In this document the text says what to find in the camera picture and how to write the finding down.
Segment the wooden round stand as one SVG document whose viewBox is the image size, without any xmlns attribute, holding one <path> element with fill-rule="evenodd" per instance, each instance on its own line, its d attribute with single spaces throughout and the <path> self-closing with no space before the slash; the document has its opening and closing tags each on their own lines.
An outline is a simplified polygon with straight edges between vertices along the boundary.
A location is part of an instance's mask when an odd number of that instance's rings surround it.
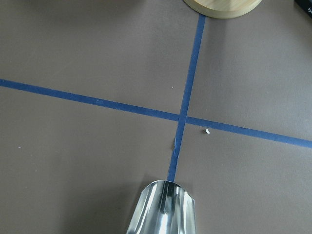
<svg viewBox="0 0 312 234">
<path fill-rule="evenodd" d="M 254 10 L 262 0 L 184 0 L 196 12 L 215 19 L 233 19 Z"/>
</svg>

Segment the metal ice scoop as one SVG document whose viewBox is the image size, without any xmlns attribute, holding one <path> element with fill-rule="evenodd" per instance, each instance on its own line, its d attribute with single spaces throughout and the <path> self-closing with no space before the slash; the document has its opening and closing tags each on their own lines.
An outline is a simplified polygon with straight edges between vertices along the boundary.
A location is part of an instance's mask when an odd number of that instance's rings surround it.
<svg viewBox="0 0 312 234">
<path fill-rule="evenodd" d="M 180 185 L 157 180 L 138 199 L 128 234 L 195 234 L 195 200 Z"/>
</svg>

